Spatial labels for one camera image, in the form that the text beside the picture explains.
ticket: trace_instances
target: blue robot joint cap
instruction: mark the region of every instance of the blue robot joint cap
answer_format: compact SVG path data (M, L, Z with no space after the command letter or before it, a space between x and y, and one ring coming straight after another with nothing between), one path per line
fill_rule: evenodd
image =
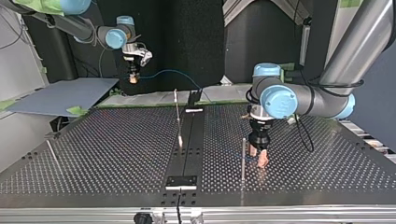
M289 87L274 85L266 88L260 102L269 116L284 119L295 113L298 106L296 93Z
M279 77L282 68L275 63L259 63L254 66L254 77Z

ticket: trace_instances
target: gray panel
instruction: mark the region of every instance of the gray panel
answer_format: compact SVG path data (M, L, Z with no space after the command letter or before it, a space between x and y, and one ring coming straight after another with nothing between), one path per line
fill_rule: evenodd
M53 143L60 166L45 147L0 175L0 201L7 202L0 207L160 206L176 146L175 111L93 111Z
M364 85L353 91L355 111L350 119L380 142L396 149L396 45L382 53L364 77Z
M117 82L115 78L79 78L59 81L21 99L8 107L7 111L77 118L78 115L70 114L66 110L72 106L90 109Z

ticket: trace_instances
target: black cable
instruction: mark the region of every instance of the black cable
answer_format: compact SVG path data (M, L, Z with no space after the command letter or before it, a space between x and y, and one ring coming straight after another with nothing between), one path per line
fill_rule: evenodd
M99 77L99 70L98 70L97 68L95 68L92 64L87 63L87 62L84 62L84 61L82 61L80 58L78 58L78 57L76 57L76 56L73 56L73 58L74 58L78 63L81 63L85 69L87 69L87 68L86 68L84 65L86 65L87 67L91 68L91 70L95 72L95 73L93 73L93 72L89 71L89 73L91 73L92 75L94 75L94 76L96 76L96 77Z
M293 36L294 36L294 42L297 41L297 35L296 35L296 19L297 19L297 11L298 11L298 6L300 5L300 1L297 1L296 8L294 10L294 16L293 16Z
M312 141L311 134L309 134L309 131L306 129L305 125L303 124L303 121L299 120L297 115L294 115L294 118L296 119L296 125L297 125L297 129L298 129L298 134L300 135L300 138L301 138L301 141L303 142L304 147L306 148L306 150L308 152L314 152L315 151L315 146L314 146L314 142ZM308 147L308 144L305 142L305 140L303 138L303 134L301 132L300 124L301 124L301 126L303 126L303 129L304 129L306 135L308 136L308 140L309 140L309 144L311 145L311 148Z
M251 95L251 91L252 91L252 88L250 88L250 89L247 91L247 93L246 93L247 101L248 101L249 103L251 103L251 104L259 105L259 104L260 104L259 99L254 98L254 97Z
M294 10L294 17L293 17L293 34L294 34L294 42L295 43L297 43L296 18L297 18L297 11L298 11L298 6L300 5L300 1L301 0L298 0L298 2L297 2L296 8ZM306 78L305 78L305 76L304 76L304 74L303 74L303 72L301 70L300 70L300 74L301 74L301 77L303 78L303 81L304 81L305 85L308 86L311 89L311 104L310 104L309 109L307 111L307 113L309 113L310 110L312 109L313 105L314 105L314 98L313 97L315 96L315 93L312 94L312 92L313 92L312 87L309 86L309 82L306 80ZM312 141L311 134L309 134L309 131L305 128L305 125L303 124L303 121L302 120L298 120L297 115L294 114L294 118L296 120L298 134L300 136L301 142L303 143L305 149L308 152L314 152L315 151L315 146L314 146L314 142ZM308 147L308 144L305 142L305 140L303 138L303 134L301 132L300 124L303 126L303 129L304 129L306 135L308 136L311 148Z
M178 220L178 224L182 224L182 220L181 220L181 214L180 214L180 193L178 194L178 199L177 199L177 206L176 206L176 210L177 210L177 220Z
M8 47L13 46L14 44L16 44L16 43L21 39L22 35L23 35L23 25L21 25L21 33L18 35L17 39L14 40L14 41L12 41L12 42L9 43L9 44L3 46L3 47L0 47L0 49L6 49L6 48L8 48Z
M387 44L387 46L384 48L382 52L390 48L390 46L393 45L393 43L396 40L396 0L392 1L392 7L393 7L393 24L392 24L392 33L390 34L390 39Z

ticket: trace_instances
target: black backdrop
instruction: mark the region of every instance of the black backdrop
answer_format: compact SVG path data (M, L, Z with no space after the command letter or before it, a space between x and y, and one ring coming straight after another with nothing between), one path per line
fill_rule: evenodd
M115 25L119 15L134 17L138 41L147 45L153 59L142 70L152 76L163 69L189 74L201 86L214 85L224 75L224 21L221 0L100 0L105 25ZM129 84L121 52L114 51L122 74L121 88L127 94L150 91L193 90L185 77L166 73L154 79Z

